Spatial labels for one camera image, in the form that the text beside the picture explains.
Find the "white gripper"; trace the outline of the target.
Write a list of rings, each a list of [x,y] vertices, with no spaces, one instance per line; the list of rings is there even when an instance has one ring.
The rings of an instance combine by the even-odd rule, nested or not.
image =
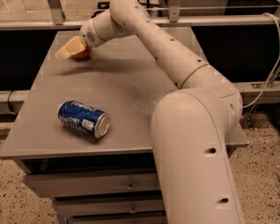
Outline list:
[[[97,19],[90,19],[84,23],[80,28],[80,33],[84,40],[80,36],[74,36],[55,53],[55,57],[68,59],[83,51],[87,45],[96,48],[105,43],[104,24]]]

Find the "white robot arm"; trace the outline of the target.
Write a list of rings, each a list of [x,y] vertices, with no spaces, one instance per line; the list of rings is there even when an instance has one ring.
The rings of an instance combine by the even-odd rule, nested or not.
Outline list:
[[[136,35],[176,86],[151,118],[168,224],[245,224],[226,150],[243,110],[230,81],[151,21],[137,0],[111,0],[56,55],[66,59],[125,35]]]

